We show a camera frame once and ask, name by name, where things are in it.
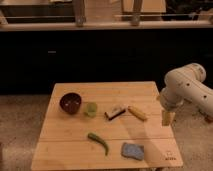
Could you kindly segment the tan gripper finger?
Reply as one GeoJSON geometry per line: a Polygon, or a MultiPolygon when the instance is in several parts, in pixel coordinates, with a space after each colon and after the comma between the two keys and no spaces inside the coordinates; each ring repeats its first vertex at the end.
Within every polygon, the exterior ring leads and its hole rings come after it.
{"type": "Polygon", "coordinates": [[[169,126],[175,117],[175,113],[174,112],[168,112],[163,110],[162,111],[162,125],[163,126],[169,126]]]}

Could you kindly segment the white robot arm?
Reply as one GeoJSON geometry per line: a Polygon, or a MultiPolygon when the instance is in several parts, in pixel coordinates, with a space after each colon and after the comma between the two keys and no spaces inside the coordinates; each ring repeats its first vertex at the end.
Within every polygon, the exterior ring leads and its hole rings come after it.
{"type": "Polygon", "coordinates": [[[185,101],[196,105],[207,123],[213,123],[213,89],[203,84],[205,79],[206,70],[198,63],[170,70],[165,75],[165,87],[159,93],[163,126],[170,125],[173,111],[185,101]]]}

